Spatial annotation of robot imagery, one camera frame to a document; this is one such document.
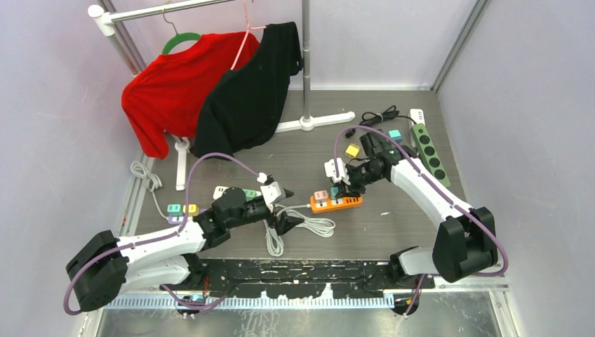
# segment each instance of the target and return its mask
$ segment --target red shirt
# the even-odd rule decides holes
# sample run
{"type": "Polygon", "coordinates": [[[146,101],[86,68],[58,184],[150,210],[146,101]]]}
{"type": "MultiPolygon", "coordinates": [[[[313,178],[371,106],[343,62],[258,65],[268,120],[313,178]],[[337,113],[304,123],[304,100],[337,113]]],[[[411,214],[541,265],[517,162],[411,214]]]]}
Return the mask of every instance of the red shirt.
{"type": "MultiPolygon", "coordinates": [[[[245,34],[205,34],[185,51],[160,55],[125,87],[122,108],[148,157],[167,157],[163,131],[195,136],[204,100],[232,67],[245,34]]],[[[236,69],[252,58],[258,45],[249,34],[236,69]]]]}

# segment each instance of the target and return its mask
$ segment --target clothing rack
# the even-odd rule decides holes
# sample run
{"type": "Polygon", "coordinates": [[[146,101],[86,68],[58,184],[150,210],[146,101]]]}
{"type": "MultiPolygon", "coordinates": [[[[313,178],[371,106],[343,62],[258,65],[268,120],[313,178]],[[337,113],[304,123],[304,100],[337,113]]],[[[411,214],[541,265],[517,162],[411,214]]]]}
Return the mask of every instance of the clothing rack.
{"type": "MultiPolygon", "coordinates": [[[[185,9],[209,6],[213,4],[221,4],[233,0],[186,0],[163,6],[155,6],[144,9],[137,9],[127,12],[106,12],[102,6],[92,5],[88,9],[88,14],[91,16],[101,32],[109,38],[118,51],[133,75],[139,74],[144,69],[144,65],[140,65],[134,58],[133,52],[123,44],[118,36],[120,26],[116,25],[118,22],[145,18],[147,16],[160,15],[162,13],[169,13],[175,11],[183,11],[185,9]]],[[[324,117],[312,117],[310,115],[310,0],[302,0],[302,40],[304,52],[304,113],[297,121],[288,121],[279,123],[275,132],[284,132],[292,130],[310,131],[316,126],[323,126],[329,124],[344,123],[353,120],[355,114],[353,112],[345,112],[342,114],[333,114],[324,117]]],[[[175,149],[178,151],[178,172],[176,175],[176,190],[184,190],[186,183],[186,155],[190,148],[188,139],[174,137],[175,149]]]]}

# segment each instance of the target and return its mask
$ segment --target pink hanger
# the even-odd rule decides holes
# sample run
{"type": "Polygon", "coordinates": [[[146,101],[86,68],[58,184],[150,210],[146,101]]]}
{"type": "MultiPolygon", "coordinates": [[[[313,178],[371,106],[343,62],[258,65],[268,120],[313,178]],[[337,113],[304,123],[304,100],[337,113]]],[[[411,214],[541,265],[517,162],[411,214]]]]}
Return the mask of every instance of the pink hanger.
{"type": "Polygon", "coordinates": [[[248,17],[248,7],[246,7],[246,0],[242,0],[242,2],[243,2],[243,14],[244,14],[244,17],[246,18],[246,24],[248,25],[248,27],[246,28],[246,34],[243,36],[242,44],[240,45],[240,50],[238,51],[238,55],[236,55],[236,60],[234,60],[234,64],[232,65],[232,70],[236,67],[236,63],[238,62],[238,59],[240,58],[241,50],[243,48],[243,45],[246,44],[246,39],[248,38],[248,33],[250,33],[250,29],[264,29],[264,28],[266,28],[266,27],[251,27],[250,26],[250,18],[248,17]]]}

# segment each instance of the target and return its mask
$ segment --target white cable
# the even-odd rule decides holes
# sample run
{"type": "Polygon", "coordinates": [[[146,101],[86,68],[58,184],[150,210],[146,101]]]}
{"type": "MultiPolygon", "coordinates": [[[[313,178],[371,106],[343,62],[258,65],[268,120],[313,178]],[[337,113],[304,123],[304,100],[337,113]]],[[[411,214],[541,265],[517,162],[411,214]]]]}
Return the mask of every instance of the white cable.
{"type": "Polygon", "coordinates": [[[267,238],[267,250],[271,256],[278,258],[283,255],[283,239],[278,236],[274,228],[269,227],[269,223],[264,220],[265,223],[265,236],[267,238]]]}
{"type": "MultiPolygon", "coordinates": [[[[335,221],[327,218],[309,218],[300,212],[296,211],[296,209],[306,209],[309,208],[310,205],[299,205],[299,206],[283,206],[277,205],[281,207],[281,210],[277,212],[276,216],[280,216],[281,213],[284,211],[287,212],[288,216],[294,216],[296,218],[304,219],[303,223],[295,227],[305,228],[310,232],[320,236],[320,237],[332,237],[335,233],[335,221]]],[[[277,232],[274,228],[270,228],[265,221],[265,229],[266,229],[266,238],[267,238],[267,250],[271,256],[279,257],[283,255],[283,239],[278,236],[277,232]]]]}
{"type": "Polygon", "coordinates": [[[157,197],[155,197],[155,190],[163,187],[163,183],[161,179],[158,177],[157,174],[149,172],[149,169],[141,164],[139,161],[133,161],[131,164],[131,172],[136,178],[142,179],[142,186],[145,186],[149,192],[153,194],[153,201],[155,201],[155,206],[157,207],[157,211],[161,215],[162,218],[167,220],[167,216],[163,214],[161,211],[161,207],[159,207],[159,202],[157,202],[157,197]]]}

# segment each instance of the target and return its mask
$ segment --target metal pole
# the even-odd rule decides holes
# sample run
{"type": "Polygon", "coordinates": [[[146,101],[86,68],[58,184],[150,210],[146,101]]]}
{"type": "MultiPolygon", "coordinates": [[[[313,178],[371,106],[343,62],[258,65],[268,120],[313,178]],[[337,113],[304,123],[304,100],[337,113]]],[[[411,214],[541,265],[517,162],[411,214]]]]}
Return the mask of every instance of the metal pole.
{"type": "Polygon", "coordinates": [[[138,18],[144,18],[147,16],[158,15],[163,13],[163,9],[165,8],[165,12],[176,12],[176,11],[183,11],[189,8],[195,7],[202,7],[207,5],[213,4],[220,4],[222,2],[229,2],[233,0],[188,0],[182,2],[176,2],[174,4],[167,4],[165,6],[156,6],[151,8],[144,8],[144,9],[137,9],[135,11],[128,11],[123,13],[110,13],[109,20],[111,22],[119,22],[119,21],[126,21],[138,18]]]}
{"type": "Polygon", "coordinates": [[[128,68],[130,68],[132,74],[133,75],[139,74],[141,72],[141,69],[137,68],[136,63],[134,62],[134,59],[132,59],[132,57],[126,52],[126,49],[124,48],[124,46],[122,46],[122,43],[120,43],[120,40],[118,40],[118,36],[116,36],[115,34],[110,35],[109,40],[112,42],[112,44],[114,45],[114,48],[118,51],[118,53],[120,54],[120,57],[122,58],[122,60],[124,60],[124,62],[128,66],[128,68]]]}
{"type": "MultiPolygon", "coordinates": [[[[108,12],[117,12],[112,0],[98,0],[98,2],[108,12]]],[[[116,22],[114,29],[116,30],[116,35],[120,39],[122,46],[126,49],[129,56],[135,61],[137,69],[143,71],[147,67],[147,63],[145,63],[145,60],[142,59],[142,56],[140,55],[140,52],[138,51],[138,48],[136,47],[130,32],[128,29],[126,29],[124,22],[116,22]]]]}
{"type": "Polygon", "coordinates": [[[434,92],[438,93],[440,91],[442,84],[446,80],[446,76],[450,72],[450,69],[453,68],[455,61],[459,57],[459,54],[461,53],[464,45],[473,33],[475,26],[477,26],[479,20],[481,19],[481,16],[483,15],[483,12],[487,9],[490,2],[491,0],[475,1],[473,9],[471,9],[471,13],[467,17],[467,20],[465,21],[465,24],[463,25],[461,32],[457,36],[455,44],[450,49],[450,52],[448,53],[448,56],[446,57],[446,60],[444,61],[444,64],[442,65],[442,68],[438,73],[436,81],[434,81],[434,85],[432,86],[432,90],[434,92]]]}
{"type": "Polygon", "coordinates": [[[302,0],[302,40],[304,41],[304,120],[310,120],[310,0],[302,0]]]}

